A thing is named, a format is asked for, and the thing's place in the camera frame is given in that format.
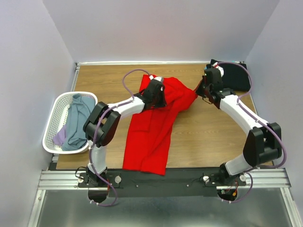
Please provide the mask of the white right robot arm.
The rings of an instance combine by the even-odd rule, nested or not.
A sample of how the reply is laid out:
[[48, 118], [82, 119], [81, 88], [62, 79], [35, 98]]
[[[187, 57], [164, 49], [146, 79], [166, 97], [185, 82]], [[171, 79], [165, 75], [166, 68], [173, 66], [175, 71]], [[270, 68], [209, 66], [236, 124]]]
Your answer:
[[229, 185], [242, 172], [282, 156], [281, 127], [256, 115], [232, 89], [225, 88], [219, 69], [204, 70], [196, 94], [228, 114], [246, 134], [242, 154], [220, 165], [216, 176], [221, 184]]

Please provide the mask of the red t shirt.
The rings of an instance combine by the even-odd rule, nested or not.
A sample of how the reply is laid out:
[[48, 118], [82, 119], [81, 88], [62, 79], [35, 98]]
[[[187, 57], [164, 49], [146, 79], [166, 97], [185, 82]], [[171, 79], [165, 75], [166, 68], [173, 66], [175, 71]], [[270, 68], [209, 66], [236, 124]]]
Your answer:
[[173, 124], [197, 98], [177, 78], [164, 79], [167, 105], [134, 114], [128, 129], [123, 169], [165, 175]]

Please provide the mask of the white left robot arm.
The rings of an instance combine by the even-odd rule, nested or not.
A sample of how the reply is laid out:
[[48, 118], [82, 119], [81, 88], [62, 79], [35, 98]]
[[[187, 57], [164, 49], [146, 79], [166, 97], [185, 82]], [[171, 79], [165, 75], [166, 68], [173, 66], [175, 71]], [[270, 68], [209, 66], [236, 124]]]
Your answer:
[[83, 126], [87, 140], [92, 142], [86, 173], [93, 186], [110, 184], [103, 174], [107, 169], [106, 149], [115, 135], [119, 121], [147, 110], [165, 107], [164, 90], [164, 78], [155, 77], [149, 79], [147, 88], [127, 100], [110, 105], [103, 102], [96, 104]]

